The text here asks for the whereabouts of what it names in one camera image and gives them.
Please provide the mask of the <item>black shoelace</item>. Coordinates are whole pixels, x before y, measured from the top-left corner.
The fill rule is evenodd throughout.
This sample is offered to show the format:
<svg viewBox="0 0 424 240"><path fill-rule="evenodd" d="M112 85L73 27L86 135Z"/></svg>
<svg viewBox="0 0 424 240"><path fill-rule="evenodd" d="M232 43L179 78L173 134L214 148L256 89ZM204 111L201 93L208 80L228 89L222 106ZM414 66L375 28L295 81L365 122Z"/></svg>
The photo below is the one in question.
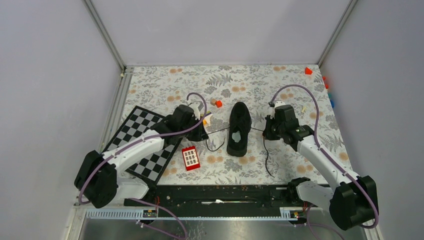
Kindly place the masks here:
<svg viewBox="0 0 424 240"><path fill-rule="evenodd" d="M219 130L210 132L210 133L206 133L206 135L209 137L210 134L214 134L214 133L218 133L218 132L221 132L221 131L224 131L224 130L228 130L229 128L230 127L228 126L228 127L225 127L225 128L222 128L222 129L219 129ZM258 129L258 128L254 128L254 127L252 129L253 130L256 130L256 131L259 131L259 132L263 132L262 129ZM266 142L265 141L266 141L265 137L262 137L263 148L266 151L265 169L266 169L266 172L268 173L268 175L271 176L272 178L274 178L274 176L271 174L271 172L269 171L269 168L268 168L269 151L268 151L268 149L266 147ZM212 150L208 146L208 140L206 139L206 140L204 140L204 142L205 142L205 146L206 146L207 150L210 151L210 152L216 152L216 151L218 151L224 145L224 143L225 143L225 141L223 141L222 144L219 147L217 147L216 149L213 149Z"/></svg>

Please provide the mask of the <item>black sneaker shoe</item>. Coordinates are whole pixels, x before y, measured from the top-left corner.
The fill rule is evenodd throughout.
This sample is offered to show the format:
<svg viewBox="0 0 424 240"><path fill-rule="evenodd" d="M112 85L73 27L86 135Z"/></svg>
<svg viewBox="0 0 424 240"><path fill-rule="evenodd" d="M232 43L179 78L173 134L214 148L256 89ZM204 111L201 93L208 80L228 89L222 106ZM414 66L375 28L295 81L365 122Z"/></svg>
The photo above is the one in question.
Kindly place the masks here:
<svg viewBox="0 0 424 240"><path fill-rule="evenodd" d="M229 117L227 153L233 157L243 157L247 153L248 135L252 118L244 102L236 102Z"/></svg>

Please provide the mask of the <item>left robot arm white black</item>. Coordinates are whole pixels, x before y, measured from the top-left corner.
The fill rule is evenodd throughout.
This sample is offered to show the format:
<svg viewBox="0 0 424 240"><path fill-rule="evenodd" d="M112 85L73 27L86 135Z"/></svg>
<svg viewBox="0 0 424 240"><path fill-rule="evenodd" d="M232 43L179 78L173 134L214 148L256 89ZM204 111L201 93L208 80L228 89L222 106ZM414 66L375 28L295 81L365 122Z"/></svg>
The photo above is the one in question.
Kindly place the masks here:
<svg viewBox="0 0 424 240"><path fill-rule="evenodd" d="M103 208L119 199L136 198L148 206L156 187L182 139L207 139L200 101L179 105L162 116L136 106L103 152L86 154L74 180L78 202Z"/></svg>

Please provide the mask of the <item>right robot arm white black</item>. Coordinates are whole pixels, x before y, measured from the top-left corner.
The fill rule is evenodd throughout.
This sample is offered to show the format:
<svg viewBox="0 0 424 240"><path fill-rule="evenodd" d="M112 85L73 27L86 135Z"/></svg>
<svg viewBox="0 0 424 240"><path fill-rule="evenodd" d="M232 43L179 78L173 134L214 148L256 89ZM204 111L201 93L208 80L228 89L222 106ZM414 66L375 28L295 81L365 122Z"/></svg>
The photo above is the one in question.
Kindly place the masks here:
<svg viewBox="0 0 424 240"><path fill-rule="evenodd" d="M293 206L303 202L314 204L329 212L342 230L363 225L379 216L377 187L370 176L359 176L336 160L318 140L308 125L300 125L294 108L283 101L270 102L263 136L266 140L283 142L305 157L324 177L328 187L307 177L289 182L287 201Z"/></svg>

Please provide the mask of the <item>multicolour toy brick stack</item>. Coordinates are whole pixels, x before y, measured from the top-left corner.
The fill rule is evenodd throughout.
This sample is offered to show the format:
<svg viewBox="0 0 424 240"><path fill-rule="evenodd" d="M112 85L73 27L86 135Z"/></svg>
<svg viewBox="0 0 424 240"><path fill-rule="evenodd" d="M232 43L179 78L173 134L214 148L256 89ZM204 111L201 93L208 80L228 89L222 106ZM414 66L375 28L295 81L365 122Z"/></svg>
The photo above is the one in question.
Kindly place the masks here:
<svg viewBox="0 0 424 240"><path fill-rule="evenodd" d="M208 112L205 115L205 117L204 117L204 119L202 121L204 126L209 126L211 124L212 116L213 116L213 114L211 112Z"/></svg>

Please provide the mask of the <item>red toy calculator block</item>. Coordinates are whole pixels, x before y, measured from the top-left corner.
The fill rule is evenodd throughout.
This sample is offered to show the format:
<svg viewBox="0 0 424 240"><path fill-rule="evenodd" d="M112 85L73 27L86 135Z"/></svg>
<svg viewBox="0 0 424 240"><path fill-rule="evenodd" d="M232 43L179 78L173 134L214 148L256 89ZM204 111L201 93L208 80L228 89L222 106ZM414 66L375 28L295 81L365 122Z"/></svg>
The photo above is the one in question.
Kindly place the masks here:
<svg viewBox="0 0 424 240"><path fill-rule="evenodd" d="M195 146L183 148L182 157L187 171L195 170L201 167L199 156Z"/></svg>

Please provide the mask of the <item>small wooden cube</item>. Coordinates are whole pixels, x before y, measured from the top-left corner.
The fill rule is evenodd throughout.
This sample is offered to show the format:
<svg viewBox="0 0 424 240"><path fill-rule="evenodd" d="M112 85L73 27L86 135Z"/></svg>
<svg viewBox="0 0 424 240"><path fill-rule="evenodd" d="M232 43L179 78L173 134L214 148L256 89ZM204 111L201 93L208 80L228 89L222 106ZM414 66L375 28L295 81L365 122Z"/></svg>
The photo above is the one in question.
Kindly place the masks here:
<svg viewBox="0 0 424 240"><path fill-rule="evenodd" d="M217 103L217 100L213 98L213 99L211 99L211 100L210 100L210 103L211 103L213 106L215 106L215 105L216 105L216 103Z"/></svg>

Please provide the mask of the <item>small red cube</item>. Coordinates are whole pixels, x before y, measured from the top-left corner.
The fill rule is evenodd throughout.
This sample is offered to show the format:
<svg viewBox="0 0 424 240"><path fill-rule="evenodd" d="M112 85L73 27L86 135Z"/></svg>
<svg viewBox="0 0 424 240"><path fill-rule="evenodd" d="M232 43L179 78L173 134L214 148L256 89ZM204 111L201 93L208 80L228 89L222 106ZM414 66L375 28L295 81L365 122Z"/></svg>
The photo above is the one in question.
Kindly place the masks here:
<svg viewBox="0 0 424 240"><path fill-rule="evenodd" d="M216 105L217 108L221 108L223 106L223 103L220 100L217 100L215 102L215 105Z"/></svg>

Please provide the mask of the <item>floral patterned table mat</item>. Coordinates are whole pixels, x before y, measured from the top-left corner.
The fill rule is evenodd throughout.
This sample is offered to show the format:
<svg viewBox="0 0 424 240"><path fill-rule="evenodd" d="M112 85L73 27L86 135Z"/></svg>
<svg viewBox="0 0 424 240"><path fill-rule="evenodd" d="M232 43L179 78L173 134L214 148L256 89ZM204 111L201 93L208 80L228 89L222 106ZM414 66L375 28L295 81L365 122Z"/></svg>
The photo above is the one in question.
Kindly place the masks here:
<svg viewBox="0 0 424 240"><path fill-rule="evenodd" d="M222 102L218 108L209 104L213 114L205 127L211 133L229 126L235 103L243 102L251 116L251 127L264 130L265 117L275 98L293 106L301 125L318 125L318 136L335 158L347 168L351 163L333 111L328 90L317 65L216 65L216 66L138 66L130 70L126 99L121 119L125 120L139 106L162 116L170 115L181 104L204 98ZM265 141L269 151L268 169L262 132L251 129L247 153L242 157L227 153L228 129L209 135L205 141L182 140L163 175L160 185L283 185L292 179L307 177L318 184L326 180L303 156L282 140ZM187 171L182 149L195 146L200 168Z"/></svg>

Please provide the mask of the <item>black white chessboard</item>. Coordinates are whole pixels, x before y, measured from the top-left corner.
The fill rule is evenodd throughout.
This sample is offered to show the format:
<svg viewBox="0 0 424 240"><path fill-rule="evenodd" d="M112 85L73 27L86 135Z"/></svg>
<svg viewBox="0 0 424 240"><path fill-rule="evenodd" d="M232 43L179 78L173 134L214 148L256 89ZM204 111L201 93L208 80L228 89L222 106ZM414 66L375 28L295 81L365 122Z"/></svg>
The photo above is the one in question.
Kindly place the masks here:
<svg viewBox="0 0 424 240"><path fill-rule="evenodd" d="M112 157L108 163L116 166L118 175L128 172L149 187L158 184L182 140L166 144L155 137L135 145L131 143L156 135L150 128L163 118L164 116L140 106L134 107L102 153L104 159Z"/></svg>

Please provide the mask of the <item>red triangular block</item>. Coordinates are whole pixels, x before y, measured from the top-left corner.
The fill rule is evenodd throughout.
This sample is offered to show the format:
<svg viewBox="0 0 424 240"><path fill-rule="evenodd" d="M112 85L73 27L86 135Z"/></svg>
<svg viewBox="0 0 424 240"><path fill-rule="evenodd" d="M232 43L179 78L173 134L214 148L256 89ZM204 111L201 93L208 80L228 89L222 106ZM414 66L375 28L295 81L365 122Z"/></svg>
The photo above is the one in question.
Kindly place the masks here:
<svg viewBox="0 0 424 240"><path fill-rule="evenodd" d="M305 73L306 75L312 75L312 74L313 74L313 71L312 71L310 68L306 67L306 68L304 69L304 73Z"/></svg>

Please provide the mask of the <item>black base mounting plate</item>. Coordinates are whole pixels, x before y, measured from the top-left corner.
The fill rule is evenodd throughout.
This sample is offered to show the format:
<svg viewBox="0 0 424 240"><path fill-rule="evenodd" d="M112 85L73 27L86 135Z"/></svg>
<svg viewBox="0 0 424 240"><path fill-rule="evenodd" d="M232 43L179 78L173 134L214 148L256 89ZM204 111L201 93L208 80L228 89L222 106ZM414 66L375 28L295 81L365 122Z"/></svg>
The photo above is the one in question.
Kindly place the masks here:
<svg viewBox="0 0 424 240"><path fill-rule="evenodd" d="M258 213L264 209L303 211L309 202L295 199L287 185L158 185L143 201L158 204L172 213Z"/></svg>

